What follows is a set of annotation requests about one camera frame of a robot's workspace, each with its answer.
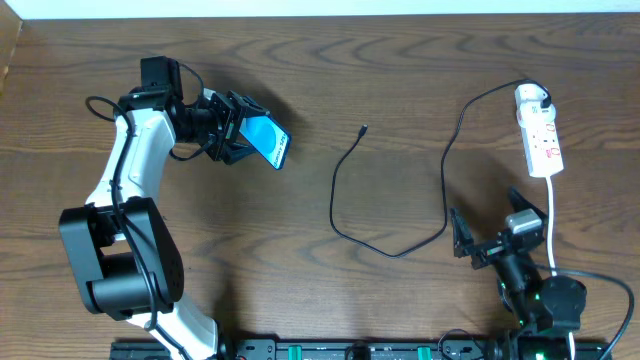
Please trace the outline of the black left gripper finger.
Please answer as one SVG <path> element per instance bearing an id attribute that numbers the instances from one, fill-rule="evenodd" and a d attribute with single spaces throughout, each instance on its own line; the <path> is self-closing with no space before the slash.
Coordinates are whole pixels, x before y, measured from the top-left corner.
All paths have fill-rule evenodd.
<path id="1" fill-rule="evenodd" d="M 234 109 L 238 113 L 239 119 L 249 119 L 254 117 L 266 116 L 271 117 L 271 112 L 259 105 L 253 98 L 246 95 L 240 95 L 235 91 L 229 91 L 227 98 L 231 101 Z"/>
<path id="2" fill-rule="evenodd" d="M 252 145 L 242 143 L 225 144 L 222 151 L 222 161 L 226 165 L 233 165 L 256 152 L 256 148 Z"/>

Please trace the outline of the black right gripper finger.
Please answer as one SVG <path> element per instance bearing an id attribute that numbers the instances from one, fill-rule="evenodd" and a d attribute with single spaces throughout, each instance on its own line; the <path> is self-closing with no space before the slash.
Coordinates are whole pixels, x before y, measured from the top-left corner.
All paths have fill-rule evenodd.
<path id="1" fill-rule="evenodd" d="M 542 223 L 546 224 L 546 214 L 528 201 L 514 186 L 508 189 L 507 197 L 515 212 L 532 210 L 540 218 Z"/>
<path id="2" fill-rule="evenodd" d="M 470 255 L 474 246 L 472 233 L 459 211 L 455 208 L 450 209 L 450 217 L 453 226 L 453 252 L 457 258 Z"/>

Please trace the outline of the blue Galaxy smartphone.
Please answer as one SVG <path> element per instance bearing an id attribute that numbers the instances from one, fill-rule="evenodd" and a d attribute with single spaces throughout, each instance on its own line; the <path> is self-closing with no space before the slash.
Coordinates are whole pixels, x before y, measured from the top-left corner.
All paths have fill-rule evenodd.
<path id="1" fill-rule="evenodd" d="M 245 118 L 239 133 L 275 170 L 284 166 L 292 137 L 276 120 L 268 115 Z"/>

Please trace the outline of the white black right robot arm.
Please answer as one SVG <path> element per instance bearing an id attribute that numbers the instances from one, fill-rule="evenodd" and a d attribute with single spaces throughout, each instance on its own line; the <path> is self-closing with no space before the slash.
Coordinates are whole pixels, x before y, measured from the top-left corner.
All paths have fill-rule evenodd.
<path id="1" fill-rule="evenodd" d="M 581 326 L 585 285 L 568 276 L 542 278 L 530 252 L 544 243 L 548 216 L 515 188 L 508 199 L 513 213 L 493 240 L 477 244 L 460 214 L 450 210 L 453 252 L 471 258 L 475 270 L 493 267 L 511 312 L 520 327 L 490 339 L 486 359 L 569 359 L 568 335 Z"/>

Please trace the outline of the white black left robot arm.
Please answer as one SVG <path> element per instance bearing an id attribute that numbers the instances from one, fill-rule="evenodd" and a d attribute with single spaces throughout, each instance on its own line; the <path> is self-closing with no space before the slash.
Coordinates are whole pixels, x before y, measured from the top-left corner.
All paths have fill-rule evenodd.
<path id="1" fill-rule="evenodd" d="M 178 143 L 227 165 L 258 153 L 280 170 L 292 136 L 234 91 L 201 86 L 185 103 L 185 67 L 144 58 L 140 85 L 107 103 L 116 127 L 110 157 L 85 204 L 61 213 L 59 231 L 89 312 L 143 328 L 173 359 L 234 359 L 231 339 L 184 292 L 182 258 L 156 205 L 159 185 Z"/>

